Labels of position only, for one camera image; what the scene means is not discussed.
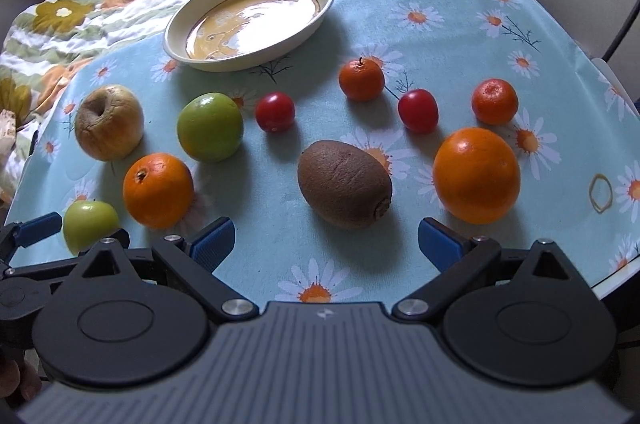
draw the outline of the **orange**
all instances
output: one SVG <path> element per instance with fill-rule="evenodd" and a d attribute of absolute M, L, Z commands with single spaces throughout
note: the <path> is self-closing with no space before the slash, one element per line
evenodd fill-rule
<path fill-rule="evenodd" d="M 471 108 L 479 121 L 499 126 L 508 123 L 516 115 L 518 96 L 507 81 L 490 78 L 478 84 L 474 90 Z"/>
<path fill-rule="evenodd" d="M 167 229 L 191 206 L 191 171 L 173 155 L 147 155 L 127 171 L 122 197 L 127 211 L 138 223 L 150 229 Z"/>
<path fill-rule="evenodd" d="M 345 64 L 338 74 L 338 83 L 347 98 L 358 102 L 375 99 L 385 87 L 385 74 L 370 58 L 358 58 Z"/>
<path fill-rule="evenodd" d="M 444 207 L 468 223 L 493 223 L 520 193 L 520 167 L 507 142 L 484 128 L 450 134 L 433 163 L 433 185 Z"/>

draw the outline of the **brown kiwi fruit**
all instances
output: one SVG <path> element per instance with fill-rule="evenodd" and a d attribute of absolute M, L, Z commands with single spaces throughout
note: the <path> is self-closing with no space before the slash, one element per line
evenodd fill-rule
<path fill-rule="evenodd" d="M 388 210 L 393 192 L 375 158 L 334 140 L 314 142 L 302 153 L 298 185 L 311 208 L 342 229 L 372 225 Z"/>

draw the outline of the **cherry tomato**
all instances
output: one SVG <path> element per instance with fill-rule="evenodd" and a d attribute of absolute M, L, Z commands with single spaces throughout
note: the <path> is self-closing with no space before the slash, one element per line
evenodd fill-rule
<path fill-rule="evenodd" d="M 296 107 L 286 93 L 275 92 L 262 97 L 255 106 L 255 120 L 267 133 L 286 131 L 293 124 Z"/>
<path fill-rule="evenodd" d="M 408 130 L 431 133 L 438 125 L 438 105 L 425 89 L 412 89 L 398 101 L 398 114 Z"/>

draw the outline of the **blue gripper pad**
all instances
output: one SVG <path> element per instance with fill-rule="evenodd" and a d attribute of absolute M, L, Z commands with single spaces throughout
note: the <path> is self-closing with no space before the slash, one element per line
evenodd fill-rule
<path fill-rule="evenodd" d="M 236 244 L 236 227 L 228 217 L 207 225 L 191 240 L 190 258 L 209 272 L 231 253 Z"/>
<path fill-rule="evenodd" d="M 62 229 L 62 217 L 58 213 L 45 214 L 19 223 L 14 232 L 15 246 L 29 247 L 60 232 L 60 229 Z"/>
<path fill-rule="evenodd" d="M 433 218 L 424 218 L 418 226 L 420 251 L 441 273 L 465 255 L 467 240 L 454 234 Z"/>

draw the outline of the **metal screw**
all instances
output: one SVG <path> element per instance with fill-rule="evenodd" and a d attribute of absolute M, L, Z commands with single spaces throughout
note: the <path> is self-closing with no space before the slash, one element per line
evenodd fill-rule
<path fill-rule="evenodd" d="M 429 304 L 426 301 L 415 298 L 403 299 L 397 306 L 404 315 L 421 315 L 429 310 Z"/>
<path fill-rule="evenodd" d="M 229 315 L 246 315 L 254 309 L 254 304 L 247 299 L 229 299 L 222 303 L 222 310 Z"/>

